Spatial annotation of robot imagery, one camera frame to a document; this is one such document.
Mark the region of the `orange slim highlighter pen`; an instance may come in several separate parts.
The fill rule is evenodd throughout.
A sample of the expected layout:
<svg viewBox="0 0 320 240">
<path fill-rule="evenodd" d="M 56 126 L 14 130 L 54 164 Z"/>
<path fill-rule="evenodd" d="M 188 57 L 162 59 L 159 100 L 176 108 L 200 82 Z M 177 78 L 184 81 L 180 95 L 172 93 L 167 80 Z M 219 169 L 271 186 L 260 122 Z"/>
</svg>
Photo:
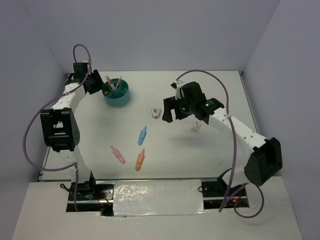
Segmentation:
<svg viewBox="0 0 320 240">
<path fill-rule="evenodd" d="M 112 86 L 113 82 L 111 81 L 111 79 L 109 78 L 109 76 L 108 76 L 108 75 L 106 75 L 106 76 L 105 76 L 105 78 L 106 78 L 106 80 L 107 80 L 107 82 L 108 82 L 108 84 L 109 84 L 110 88 L 113 90 L 113 86 Z"/>
</svg>

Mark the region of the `pink grey mini stapler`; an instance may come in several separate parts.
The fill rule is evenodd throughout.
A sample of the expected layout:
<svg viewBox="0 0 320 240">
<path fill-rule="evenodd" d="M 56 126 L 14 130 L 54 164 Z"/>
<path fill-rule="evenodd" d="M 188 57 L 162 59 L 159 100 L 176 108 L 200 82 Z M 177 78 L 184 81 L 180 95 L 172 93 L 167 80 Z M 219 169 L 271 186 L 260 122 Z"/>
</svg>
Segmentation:
<svg viewBox="0 0 320 240">
<path fill-rule="evenodd" d="M 158 119 L 161 114 L 161 108 L 152 108 L 151 109 L 151 115 L 153 119 Z"/>
</svg>

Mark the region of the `red slim highlighter pen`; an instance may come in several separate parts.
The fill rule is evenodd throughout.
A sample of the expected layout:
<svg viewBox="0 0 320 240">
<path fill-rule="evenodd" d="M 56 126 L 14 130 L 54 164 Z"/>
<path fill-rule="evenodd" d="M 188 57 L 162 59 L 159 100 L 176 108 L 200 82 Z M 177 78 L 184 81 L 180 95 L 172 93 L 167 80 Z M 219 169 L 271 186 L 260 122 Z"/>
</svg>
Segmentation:
<svg viewBox="0 0 320 240">
<path fill-rule="evenodd" d="M 119 77 L 119 79 L 116 83 L 115 89 L 117 89 L 120 86 L 121 81 L 122 81 L 122 76 Z"/>
</svg>

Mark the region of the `orange stubby highlighter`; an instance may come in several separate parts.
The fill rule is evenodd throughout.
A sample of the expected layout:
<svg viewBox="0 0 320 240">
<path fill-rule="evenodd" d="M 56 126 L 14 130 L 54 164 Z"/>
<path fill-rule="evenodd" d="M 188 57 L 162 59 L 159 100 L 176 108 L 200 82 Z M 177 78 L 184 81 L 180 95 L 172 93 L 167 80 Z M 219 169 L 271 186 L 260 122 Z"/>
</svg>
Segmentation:
<svg viewBox="0 0 320 240">
<path fill-rule="evenodd" d="M 140 171 L 144 159 L 145 159 L 145 150 L 143 149 L 141 151 L 141 153 L 138 155 L 138 158 L 137 158 L 137 161 L 136 161 L 136 165 L 135 165 L 135 170 L 136 171 Z"/>
</svg>

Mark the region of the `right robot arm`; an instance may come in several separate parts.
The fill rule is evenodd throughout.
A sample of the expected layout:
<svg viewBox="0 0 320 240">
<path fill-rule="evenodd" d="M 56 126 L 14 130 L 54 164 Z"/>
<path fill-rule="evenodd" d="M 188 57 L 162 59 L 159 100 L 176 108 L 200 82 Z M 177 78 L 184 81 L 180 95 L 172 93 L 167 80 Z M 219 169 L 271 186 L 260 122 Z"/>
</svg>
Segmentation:
<svg viewBox="0 0 320 240">
<path fill-rule="evenodd" d="M 244 166 L 232 168 L 219 176 L 217 190 L 221 195 L 230 195 L 239 185 L 253 184 L 261 187 L 282 169 L 279 140 L 274 137 L 268 139 L 253 131 L 228 113 L 219 100 L 207 99 L 195 81 L 186 84 L 176 81 L 171 87 L 175 89 L 175 96 L 163 100 L 163 121 L 171 123 L 173 119 L 182 120 L 193 115 L 235 141 L 234 147 L 242 150 L 248 158 Z"/>
</svg>

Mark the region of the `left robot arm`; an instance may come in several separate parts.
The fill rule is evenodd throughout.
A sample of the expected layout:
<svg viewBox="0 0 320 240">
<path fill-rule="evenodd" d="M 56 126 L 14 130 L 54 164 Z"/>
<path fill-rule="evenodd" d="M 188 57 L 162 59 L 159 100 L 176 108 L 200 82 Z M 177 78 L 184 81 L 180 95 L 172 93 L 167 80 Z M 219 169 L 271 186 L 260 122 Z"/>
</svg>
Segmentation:
<svg viewBox="0 0 320 240">
<path fill-rule="evenodd" d="M 65 164 L 72 165 L 68 169 L 71 176 L 69 192 L 88 200 L 97 196 L 98 187 L 80 153 L 81 135 L 75 111 L 86 94 L 95 94 L 104 86 L 98 70 L 91 70 L 88 63 L 76 62 L 65 83 L 63 96 L 51 108 L 40 112 L 45 144 Z"/>
</svg>

